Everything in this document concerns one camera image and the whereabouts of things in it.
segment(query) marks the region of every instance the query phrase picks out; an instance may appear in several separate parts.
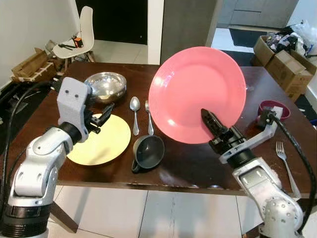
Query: fork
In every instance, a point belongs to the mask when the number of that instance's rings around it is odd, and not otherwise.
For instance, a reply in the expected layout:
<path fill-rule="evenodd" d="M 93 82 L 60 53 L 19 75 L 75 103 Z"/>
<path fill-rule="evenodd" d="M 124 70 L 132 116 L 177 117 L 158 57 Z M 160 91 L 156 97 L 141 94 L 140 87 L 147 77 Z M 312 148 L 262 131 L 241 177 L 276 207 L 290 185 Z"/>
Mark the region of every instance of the fork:
<path fill-rule="evenodd" d="M 290 183 L 291 183 L 291 188 L 292 188 L 292 191 L 293 191 L 295 197 L 301 198 L 301 193 L 299 192 L 299 189 L 298 189 L 298 187 L 296 186 L 296 183 L 295 183 L 295 181 L 294 181 L 294 179 L 293 179 L 293 176 L 292 176 L 292 174 L 291 174 L 291 171 L 290 171 L 290 169 L 289 169 L 289 167 L 288 167 L 288 164 L 287 164 L 287 162 L 286 162 L 287 157 L 286 157 L 286 154 L 285 154 L 285 151 L 284 151 L 283 142 L 277 141 L 277 142 L 276 142 L 275 150 L 276 150 L 277 156 L 280 157 L 280 158 L 284 161 L 284 164 L 285 164 L 285 167 L 286 167 L 286 169 L 287 169 L 288 176 L 289 176 L 289 181 L 290 181 Z"/>
<path fill-rule="evenodd" d="M 154 134 L 154 129 L 153 129 L 153 125 L 152 125 L 151 113 L 150 113 L 150 109 L 149 109 L 149 101 L 148 101 L 148 100 L 145 101 L 145 110 L 146 110 L 147 113 L 149 114 L 149 128 L 148 128 L 148 133 L 149 133 L 149 135 L 153 135 L 153 134 Z"/>

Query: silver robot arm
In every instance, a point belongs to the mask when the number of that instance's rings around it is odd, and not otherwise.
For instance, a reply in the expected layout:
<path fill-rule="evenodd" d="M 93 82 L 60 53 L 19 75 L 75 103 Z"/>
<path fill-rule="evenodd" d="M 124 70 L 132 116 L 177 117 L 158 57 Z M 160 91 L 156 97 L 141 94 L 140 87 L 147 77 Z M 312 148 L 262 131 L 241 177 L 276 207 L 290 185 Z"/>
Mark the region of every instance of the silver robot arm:
<path fill-rule="evenodd" d="M 282 108 L 274 107 L 272 111 L 281 118 Z M 302 238 L 297 233 L 303 222 L 303 211 L 298 203 L 282 191 L 282 184 L 276 172 L 260 157 L 256 158 L 251 148 L 272 138 L 277 129 L 276 122 L 269 123 L 264 117 L 264 131 L 246 140 L 234 126 L 230 129 L 221 124 L 211 112 L 202 109 L 202 119 L 215 136 L 209 142 L 213 150 L 221 154 L 220 161 L 229 163 L 234 169 L 233 176 L 252 198 L 264 221 L 259 226 L 261 237 L 268 238 Z"/>
<path fill-rule="evenodd" d="M 58 127 L 34 139 L 26 149 L 26 159 L 15 173 L 3 213 L 0 238 L 47 238 L 47 222 L 53 202 L 58 170 L 77 142 L 84 142 L 90 131 L 110 117 L 113 105 L 100 118 L 85 107 L 91 88 L 76 79 L 64 78 L 57 105 Z"/>

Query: plastic bag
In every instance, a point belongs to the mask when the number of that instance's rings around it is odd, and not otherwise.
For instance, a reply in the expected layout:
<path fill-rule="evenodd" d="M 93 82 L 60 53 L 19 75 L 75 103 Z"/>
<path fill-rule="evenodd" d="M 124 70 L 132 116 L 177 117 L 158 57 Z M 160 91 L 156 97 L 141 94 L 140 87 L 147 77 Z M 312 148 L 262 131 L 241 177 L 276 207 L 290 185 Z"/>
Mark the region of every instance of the plastic bag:
<path fill-rule="evenodd" d="M 301 24 L 293 25 L 291 28 L 303 38 L 304 44 L 308 48 L 306 54 L 317 54 L 317 28 L 311 27 L 307 20 Z"/>

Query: metal bowl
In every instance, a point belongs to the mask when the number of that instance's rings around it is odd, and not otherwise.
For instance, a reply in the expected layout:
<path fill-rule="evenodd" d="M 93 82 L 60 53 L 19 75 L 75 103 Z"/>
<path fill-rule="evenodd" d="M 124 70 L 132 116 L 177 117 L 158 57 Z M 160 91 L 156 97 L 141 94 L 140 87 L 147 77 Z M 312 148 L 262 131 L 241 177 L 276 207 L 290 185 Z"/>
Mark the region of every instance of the metal bowl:
<path fill-rule="evenodd" d="M 121 74 L 102 72 L 91 75 L 85 80 L 93 90 L 97 102 L 109 104 L 121 98 L 127 89 L 127 80 Z"/>

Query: wooden table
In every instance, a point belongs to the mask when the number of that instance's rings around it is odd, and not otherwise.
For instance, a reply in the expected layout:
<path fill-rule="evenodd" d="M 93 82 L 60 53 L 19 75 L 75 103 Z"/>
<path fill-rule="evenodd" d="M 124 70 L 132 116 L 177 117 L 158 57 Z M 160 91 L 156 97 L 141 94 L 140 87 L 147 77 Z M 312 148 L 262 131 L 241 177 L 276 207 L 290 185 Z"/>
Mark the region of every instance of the wooden table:
<path fill-rule="evenodd" d="M 75 62 L 65 76 L 84 81 L 88 76 L 102 71 L 124 75 L 127 79 L 127 93 L 117 103 L 113 114 L 123 118 L 132 131 L 134 114 L 129 109 L 129 101 L 132 96 L 137 96 L 141 102 L 141 109 L 138 111 L 140 136 L 148 131 L 144 104 L 158 68 L 158 65 Z M 242 71 L 251 89 L 247 91 L 245 107 L 236 126 L 246 138 L 250 138 L 260 132 L 255 127 L 254 120 L 261 101 L 272 99 L 285 104 L 291 111 L 291 117 L 285 121 L 286 127 L 301 144 L 316 174 L 317 134 L 313 126 L 263 67 L 242 67 Z M 15 138 L 11 146 L 9 166 L 31 140 L 43 134 L 48 126 L 57 124 L 59 114 L 56 97 L 57 93 L 51 91 Z M 93 110 L 99 113 L 103 107 L 104 105 L 95 105 Z M 221 164 L 219 155 L 208 144 L 188 145 L 174 141 L 162 134 L 156 126 L 155 134 L 163 139 L 166 148 L 164 159 L 156 169 L 139 174 L 131 172 L 132 146 L 139 137 L 132 134 L 127 149 L 107 164 L 87 167 L 66 160 L 60 169 L 58 184 L 244 195 L 231 174 L 230 166 Z M 307 198 L 310 191 L 309 176 L 297 152 L 279 128 L 274 138 L 253 149 L 254 154 L 264 158 L 279 175 L 285 190 L 291 192 L 286 168 L 275 154 L 277 140 L 284 142 L 293 177 L 302 197 Z"/>

